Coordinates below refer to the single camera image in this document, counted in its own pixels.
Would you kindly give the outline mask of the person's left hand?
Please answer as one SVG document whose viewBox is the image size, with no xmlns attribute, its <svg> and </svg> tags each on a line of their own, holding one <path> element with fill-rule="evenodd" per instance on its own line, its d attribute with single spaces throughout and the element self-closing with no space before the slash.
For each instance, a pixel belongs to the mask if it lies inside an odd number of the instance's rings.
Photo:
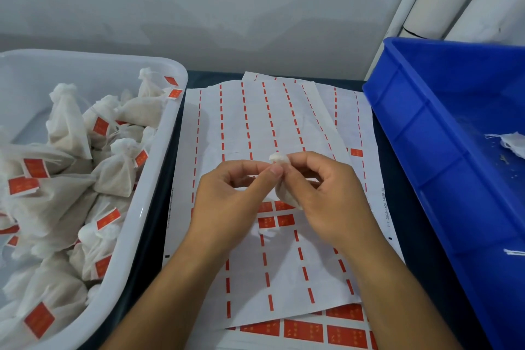
<svg viewBox="0 0 525 350">
<path fill-rule="evenodd" d="M 269 165 L 281 164 L 225 161 L 203 175 L 184 244 L 198 254 L 225 259 L 254 223 L 259 208 L 247 205 L 246 189 Z"/>
</svg>

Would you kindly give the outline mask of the person's right hand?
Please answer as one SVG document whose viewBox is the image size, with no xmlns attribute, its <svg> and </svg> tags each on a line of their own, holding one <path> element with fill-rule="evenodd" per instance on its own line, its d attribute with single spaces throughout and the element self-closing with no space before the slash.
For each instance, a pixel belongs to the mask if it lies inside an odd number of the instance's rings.
<svg viewBox="0 0 525 350">
<path fill-rule="evenodd" d="M 304 210 L 314 231 L 349 259 L 388 245 L 353 168 L 312 151 L 289 154 L 290 165 L 314 172 L 314 198 Z"/>
</svg>

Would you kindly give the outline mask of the small white sachet bag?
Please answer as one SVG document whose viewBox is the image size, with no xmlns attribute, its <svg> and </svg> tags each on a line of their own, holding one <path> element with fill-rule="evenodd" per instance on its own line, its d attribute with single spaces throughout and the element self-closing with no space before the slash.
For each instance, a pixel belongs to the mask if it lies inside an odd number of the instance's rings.
<svg viewBox="0 0 525 350">
<path fill-rule="evenodd" d="M 269 161 L 272 164 L 290 165 L 290 160 L 288 156 L 280 152 L 275 152 L 271 154 L 269 157 Z M 279 198 L 279 200 L 282 201 L 283 203 L 286 203 L 298 210 L 303 210 L 303 207 L 299 204 L 297 199 L 293 196 L 293 194 L 286 187 L 286 184 L 283 178 L 280 178 L 279 181 L 276 183 L 276 185 L 274 186 L 274 191 L 277 197 Z"/>
</svg>

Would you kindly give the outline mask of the person's right forearm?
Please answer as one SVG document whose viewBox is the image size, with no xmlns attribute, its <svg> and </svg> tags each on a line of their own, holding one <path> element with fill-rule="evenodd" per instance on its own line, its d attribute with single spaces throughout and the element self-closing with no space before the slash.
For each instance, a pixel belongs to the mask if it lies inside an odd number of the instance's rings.
<svg viewBox="0 0 525 350">
<path fill-rule="evenodd" d="M 379 350 L 463 350 L 419 281 L 383 236 L 337 245 L 357 280 Z"/>
</svg>

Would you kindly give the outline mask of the person's left forearm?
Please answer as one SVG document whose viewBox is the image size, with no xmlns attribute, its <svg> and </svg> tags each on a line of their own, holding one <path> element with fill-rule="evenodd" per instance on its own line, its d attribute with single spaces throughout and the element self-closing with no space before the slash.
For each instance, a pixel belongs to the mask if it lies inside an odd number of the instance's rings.
<svg viewBox="0 0 525 350">
<path fill-rule="evenodd" d="M 187 234 L 100 350 L 183 350 L 204 298 L 234 246 L 231 235 Z"/>
</svg>

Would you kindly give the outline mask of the peeled white label sheet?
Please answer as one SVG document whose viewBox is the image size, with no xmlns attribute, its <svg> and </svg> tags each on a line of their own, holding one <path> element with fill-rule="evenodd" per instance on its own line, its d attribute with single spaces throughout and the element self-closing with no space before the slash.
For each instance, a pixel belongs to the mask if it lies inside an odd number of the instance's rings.
<svg viewBox="0 0 525 350">
<path fill-rule="evenodd" d="M 240 81 L 186 92 L 163 265 L 187 231 L 202 175 L 222 162 L 221 130 L 228 141 L 237 128 L 234 89 Z M 215 277 L 194 329 L 214 331 L 360 302 L 341 253 L 319 238 L 302 210 L 283 203 L 272 190 Z"/>
</svg>

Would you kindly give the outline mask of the white sheet with one label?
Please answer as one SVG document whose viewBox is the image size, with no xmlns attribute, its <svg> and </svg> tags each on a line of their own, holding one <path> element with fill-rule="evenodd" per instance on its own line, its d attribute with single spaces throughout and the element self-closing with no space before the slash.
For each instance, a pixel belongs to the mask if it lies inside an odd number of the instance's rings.
<svg viewBox="0 0 525 350">
<path fill-rule="evenodd" d="M 267 161 L 314 151 L 352 166 L 384 236 L 397 241 L 386 203 L 372 110 L 364 94 L 333 85 L 246 72 L 234 89 L 233 122 L 220 161 Z"/>
</svg>

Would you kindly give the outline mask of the white plastic bin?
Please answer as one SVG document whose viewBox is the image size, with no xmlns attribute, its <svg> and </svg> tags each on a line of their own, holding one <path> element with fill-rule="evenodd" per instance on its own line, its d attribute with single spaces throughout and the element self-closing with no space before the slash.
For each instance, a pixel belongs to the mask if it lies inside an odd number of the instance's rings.
<svg viewBox="0 0 525 350">
<path fill-rule="evenodd" d="M 47 121 L 52 101 L 49 94 L 59 83 L 73 83 L 85 111 L 105 95 L 120 96 L 125 89 L 137 92 L 141 68 L 151 68 L 160 75 L 158 81 L 170 84 L 166 76 L 184 89 L 188 81 L 186 68 L 179 62 L 152 56 L 100 54 L 48 49 L 16 49 L 0 53 L 0 126 L 14 143 L 29 144 L 47 140 Z M 119 235 L 113 258 L 101 290 L 87 309 L 69 326 L 49 339 L 22 350 L 76 350 L 85 342 L 90 348 L 101 343 L 109 328 L 123 315 L 131 285 L 135 281 L 135 264 L 145 250 L 149 224 L 160 216 L 164 196 L 170 191 L 174 157 L 170 145 L 180 101 L 169 101 L 162 116 L 159 133 L 152 146 L 133 197 L 130 212 Z"/>
</svg>

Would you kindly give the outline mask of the sheet with red labels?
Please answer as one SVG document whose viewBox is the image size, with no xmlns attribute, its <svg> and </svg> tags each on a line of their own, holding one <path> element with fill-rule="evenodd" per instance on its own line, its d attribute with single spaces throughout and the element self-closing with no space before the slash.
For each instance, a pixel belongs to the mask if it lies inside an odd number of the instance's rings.
<svg viewBox="0 0 525 350">
<path fill-rule="evenodd" d="M 351 303 L 288 319 L 195 332 L 186 350 L 378 350 L 368 317 Z"/>
</svg>

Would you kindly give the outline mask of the blue plastic bin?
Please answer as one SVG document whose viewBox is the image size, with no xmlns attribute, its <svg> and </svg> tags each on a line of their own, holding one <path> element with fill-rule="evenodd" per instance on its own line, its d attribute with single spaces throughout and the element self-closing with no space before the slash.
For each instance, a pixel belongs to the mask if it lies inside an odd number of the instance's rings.
<svg viewBox="0 0 525 350">
<path fill-rule="evenodd" d="M 363 91 L 494 350 L 525 350 L 525 46 L 384 40 Z"/>
</svg>

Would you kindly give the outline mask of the pile of white sachets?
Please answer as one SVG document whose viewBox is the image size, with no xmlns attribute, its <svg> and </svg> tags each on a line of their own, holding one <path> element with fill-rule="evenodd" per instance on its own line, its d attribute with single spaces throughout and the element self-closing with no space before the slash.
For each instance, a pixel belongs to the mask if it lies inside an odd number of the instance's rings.
<svg viewBox="0 0 525 350">
<path fill-rule="evenodd" d="M 62 331 L 100 290 L 176 79 L 142 68 L 138 94 L 105 95 L 82 112 L 74 84 L 49 94 L 47 142 L 0 140 L 0 235 L 14 261 L 2 288 L 0 350 Z"/>
</svg>

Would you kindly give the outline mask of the white empty pouch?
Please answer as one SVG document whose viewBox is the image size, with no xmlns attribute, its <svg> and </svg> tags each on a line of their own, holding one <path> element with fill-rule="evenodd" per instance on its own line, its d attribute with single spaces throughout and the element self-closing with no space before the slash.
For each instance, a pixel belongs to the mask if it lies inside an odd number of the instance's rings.
<svg viewBox="0 0 525 350">
<path fill-rule="evenodd" d="M 485 134 L 485 138 L 499 138 L 503 148 L 511 150 L 516 156 L 525 159 L 525 135 L 518 132 L 511 134 Z"/>
</svg>

